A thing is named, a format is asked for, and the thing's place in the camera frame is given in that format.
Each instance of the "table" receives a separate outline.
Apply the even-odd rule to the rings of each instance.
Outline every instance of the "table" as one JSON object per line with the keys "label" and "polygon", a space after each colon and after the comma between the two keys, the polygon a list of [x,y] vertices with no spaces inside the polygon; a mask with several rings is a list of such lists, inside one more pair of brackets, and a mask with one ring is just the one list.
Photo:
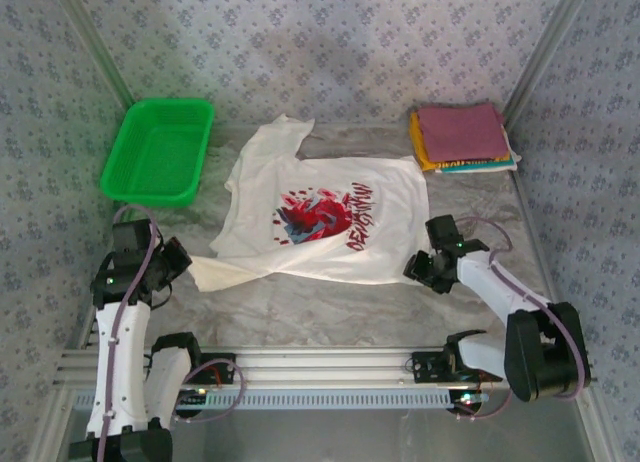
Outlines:
{"label": "table", "polygon": [[[205,160],[198,196],[179,210],[158,210],[165,237],[177,236],[193,255],[212,256],[209,243],[222,229],[230,204],[223,184],[255,127],[217,127]],[[300,158],[411,155],[404,127],[316,126]],[[431,216],[479,215],[502,225],[514,243],[502,264],[531,289],[544,285],[507,172],[427,174]],[[467,238],[504,244],[491,227],[462,223]],[[151,344],[162,334],[192,331],[203,346],[424,346],[467,329],[500,333],[495,315],[470,290],[456,286],[437,295],[405,284],[363,286],[273,274],[227,290],[200,293],[189,275],[174,282],[173,299],[153,313]]]}

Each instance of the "red towel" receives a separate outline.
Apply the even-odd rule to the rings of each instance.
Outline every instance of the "red towel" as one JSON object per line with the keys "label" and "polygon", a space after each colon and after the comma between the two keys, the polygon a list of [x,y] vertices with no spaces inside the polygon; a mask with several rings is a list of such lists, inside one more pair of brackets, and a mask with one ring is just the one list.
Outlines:
{"label": "red towel", "polygon": [[495,159],[508,152],[503,117],[490,103],[474,107],[424,107],[418,110],[431,162]]}

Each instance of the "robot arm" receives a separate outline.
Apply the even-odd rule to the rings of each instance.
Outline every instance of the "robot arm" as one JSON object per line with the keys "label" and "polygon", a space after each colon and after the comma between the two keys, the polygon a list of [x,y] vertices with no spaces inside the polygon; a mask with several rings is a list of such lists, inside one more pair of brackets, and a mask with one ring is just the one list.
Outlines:
{"label": "robot arm", "polygon": [[[160,337],[152,348],[151,368],[145,381],[144,339],[152,292],[169,286],[191,259],[177,239],[166,244],[160,241],[124,307],[115,340],[111,340],[120,303],[152,243],[147,219],[115,224],[113,235],[115,252],[105,259],[92,286],[100,334],[96,397],[87,439],[71,444],[68,460],[99,460],[99,440],[106,428],[103,460],[170,462],[171,415],[185,377],[200,364],[200,349],[191,333]],[[105,412],[108,392],[111,407]],[[106,426],[105,415],[110,416]]]}
{"label": "robot arm", "polygon": [[571,304],[552,304],[532,292],[491,260],[485,244],[465,241],[450,215],[426,225],[436,255],[418,252],[405,275],[437,293],[448,293],[454,283],[462,283],[482,298],[507,329],[504,340],[482,331],[449,337],[448,351],[454,354],[456,370],[477,369],[506,379],[516,396],[527,402],[573,391],[578,385],[578,363],[566,337],[550,320],[550,311],[575,342],[584,369],[583,386],[589,384],[580,320]]}

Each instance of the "folded towel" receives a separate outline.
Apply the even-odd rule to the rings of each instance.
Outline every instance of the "folded towel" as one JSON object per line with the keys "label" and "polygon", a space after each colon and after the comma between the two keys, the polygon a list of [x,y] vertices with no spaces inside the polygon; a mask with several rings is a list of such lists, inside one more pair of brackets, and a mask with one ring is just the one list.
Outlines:
{"label": "folded towel", "polygon": [[424,107],[417,113],[431,162],[509,155],[502,133],[502,115],[490,103],[458,108]]}
{"label": "folded towel", "polygon": [[508,153],[504,157],[495,159],[454,160],[450,162],[431,162],[424,147],[424,138],[420,130],[418,114],[412,112],[409,117],[409,137],[416,151],[416,158],[423,171],[434,170],[441,173],[449,172],[496,172],[500,170],[516,170],[521,157],[513,152],[509,145],[507,133],[502,127],[502,135],[507,144]]}

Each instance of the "plastic basket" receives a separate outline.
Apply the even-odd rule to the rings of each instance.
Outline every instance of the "plastic basket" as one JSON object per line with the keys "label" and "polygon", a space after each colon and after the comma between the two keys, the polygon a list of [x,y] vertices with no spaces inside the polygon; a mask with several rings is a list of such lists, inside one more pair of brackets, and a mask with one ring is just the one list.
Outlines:
{"label": "plastic basket", "polygon": [[133,105],[100,179],[110,198],[152,207],[193,202],[214,110],[202,99],[145,99]]}

